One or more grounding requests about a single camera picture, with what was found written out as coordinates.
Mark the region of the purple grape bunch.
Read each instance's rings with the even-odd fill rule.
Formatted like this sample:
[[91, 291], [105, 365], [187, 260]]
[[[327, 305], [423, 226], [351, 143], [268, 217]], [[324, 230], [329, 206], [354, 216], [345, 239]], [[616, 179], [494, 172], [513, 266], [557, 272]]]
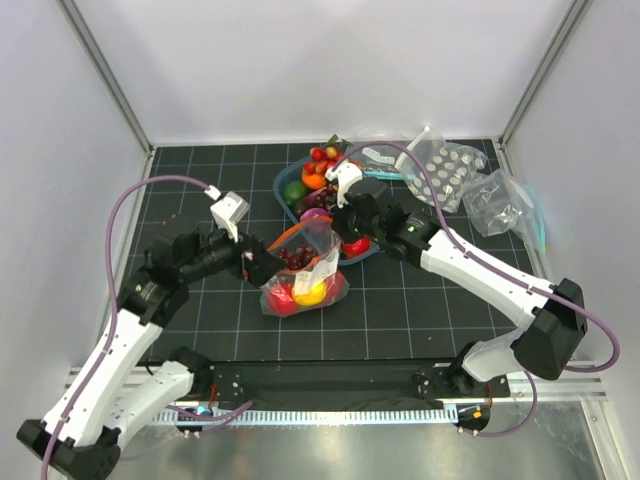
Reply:
[[285, 261], [288, 270], [298, 271], [312, 262], [317, 256], [317, 250], [310, 245], [295, 248], [282, 247], [277, 254], [280, 259]]

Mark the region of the red apple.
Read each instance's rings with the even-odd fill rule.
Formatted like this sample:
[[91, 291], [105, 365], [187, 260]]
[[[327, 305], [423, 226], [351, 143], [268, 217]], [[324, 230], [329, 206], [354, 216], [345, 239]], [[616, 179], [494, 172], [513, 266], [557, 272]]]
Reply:
[[298, 309], [290, 285], [276, 285], [271, 289], [267, 294], [267, 305], [274, 315], [280, 317], [293, 315]]

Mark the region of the orange zipper clear bag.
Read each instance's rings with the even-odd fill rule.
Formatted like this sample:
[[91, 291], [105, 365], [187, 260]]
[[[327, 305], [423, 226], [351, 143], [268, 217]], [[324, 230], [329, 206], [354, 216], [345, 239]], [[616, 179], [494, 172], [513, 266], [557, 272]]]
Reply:
[[[270, 247], [269, 252], [278, 257], [278, 250], [282, 247], [295, 248], [310, 245], [317, 250], [317, 256], [305, 268], [291, 271], [285, 268], [272, 277], [262, 288], [260, 305], [262, 313], [276, 316], [268, 308], [267, 294], [276, 285], [290, 285], [291, 290], [296, 288], [303, 292], [308, 291], [320, 282], [325, 282], [337, 271], [341, 253], [341, 240], [332, 229], [331, 219], [315, 218], [306, 222], [300, 222], [286, 230]], [[324, 306], [323, 302], [312, 307], [298, 305], [295, 314], [315, 310]]]

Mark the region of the yellow pear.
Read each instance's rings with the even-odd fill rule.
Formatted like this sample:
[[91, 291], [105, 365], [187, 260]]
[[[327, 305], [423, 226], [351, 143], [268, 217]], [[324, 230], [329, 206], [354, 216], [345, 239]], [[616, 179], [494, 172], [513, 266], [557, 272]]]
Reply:
[[292, 298], [295, 303], [302, 307], [312, 307], [321, 304], [327, 295], [325, 282], [320, 282], [306, 292], [292, 289]]

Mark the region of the pink dragon fruit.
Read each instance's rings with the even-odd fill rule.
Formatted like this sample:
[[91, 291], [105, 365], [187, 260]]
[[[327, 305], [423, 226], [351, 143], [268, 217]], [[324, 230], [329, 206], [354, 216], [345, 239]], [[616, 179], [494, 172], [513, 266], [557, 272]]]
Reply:
[[327, 278], [326, 295], [323, 301], [324, 306], [330, 306], [340, 301], [348, 292], [349, 284], [342, 272], [337, 271], [331, 277]]

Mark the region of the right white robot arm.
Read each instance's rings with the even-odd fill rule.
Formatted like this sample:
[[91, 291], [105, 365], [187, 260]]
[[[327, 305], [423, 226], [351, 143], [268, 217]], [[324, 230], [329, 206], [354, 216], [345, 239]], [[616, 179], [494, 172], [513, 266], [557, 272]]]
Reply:
[[464, 346], [441, 375], [446, 389], [472, 396], [488, 381], [518, 371], [560, 377], [587, 332], [585, 316], [566, 305], [584, 303], [575, 282], [553, 285], [509, 266], [427, 211], [405, 211], [378, 179], [331, 185], [337, 193], [332, 227], [342, 239], [367, 238], [390, 257], [461, 286], [512, 322], [512, 331]]

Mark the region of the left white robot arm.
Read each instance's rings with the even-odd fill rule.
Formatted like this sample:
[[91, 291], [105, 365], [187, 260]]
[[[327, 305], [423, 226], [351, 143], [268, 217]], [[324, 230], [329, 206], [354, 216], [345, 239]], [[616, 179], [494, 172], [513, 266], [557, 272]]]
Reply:
[[187, 347], [174, 350], [150, 378], [118, 396], [142, 355], [189, 298], [189, 287], [227, 271], [259, 288], [285, 266], [257, 237], [233, 239], [200, 229], [158, 234], [143, 264], [123, 283], [112, 317], [79, 374], [41, 419], [23, 422], [18, 440], [41, 462], [69, 479], [105, 479], [131, 438], [157, 413], [187, 397], [200, 400], [214, 383], [210, 360]]

